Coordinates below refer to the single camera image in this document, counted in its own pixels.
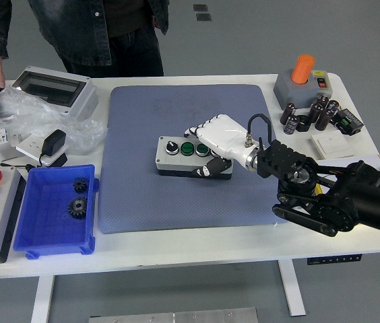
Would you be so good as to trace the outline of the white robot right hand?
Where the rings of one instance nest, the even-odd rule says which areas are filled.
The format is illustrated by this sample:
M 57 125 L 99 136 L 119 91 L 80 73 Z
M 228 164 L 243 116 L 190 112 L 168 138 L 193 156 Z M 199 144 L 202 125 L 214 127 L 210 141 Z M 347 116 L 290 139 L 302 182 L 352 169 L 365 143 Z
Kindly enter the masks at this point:
M 235 160 L 245 169 L 254 172 L 257 169 L 255 158 L 260 151 L 248 130 L 225 114 L 219 114 L 197 127 L 190 127 L 184 136 L 193 135 L 217 156 L 206 165 L 192 171 L 200 178 L 212 178 L 231 165 Z

